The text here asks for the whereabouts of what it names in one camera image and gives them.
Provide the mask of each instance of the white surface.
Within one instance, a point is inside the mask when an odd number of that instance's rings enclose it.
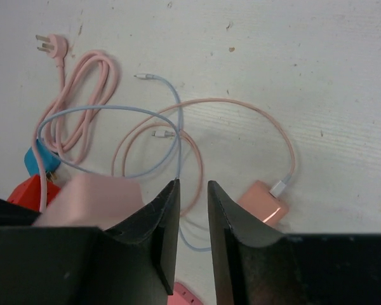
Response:
[[[151,110],[172,104],[163,85],[132,77],[152,72],[172,80],[183,100],[232,97],[273,114],[298,156],[283,195],[291,206],[285,231],[381,231],[381,1],[0,1],[2,198],[27,178],[23,156],[31,133],[57,94],[55,66],[34,38],[52,32],[73,46],[67,71],[89,49],[106,50],[119,62],[121,83],[110,104]],[[109,173],[117,141],[139,118],[102,111],[84,165]],[[185,129],[201,149],[205,181],[218,180],[233,198],[255,179],[274,183],[288,171],[281,137],[247,110],[192,106]],[[155,163],[168,141],[143,137],[128,170]],[[196,185],[189,156],[183,203]],[[174,164],[144,181],[146,201],[173,176]],[[192,218],[207,224],[206,190]],[[215,304],[210,253],[193,253],[180,242],[177,262],[178,279]]]

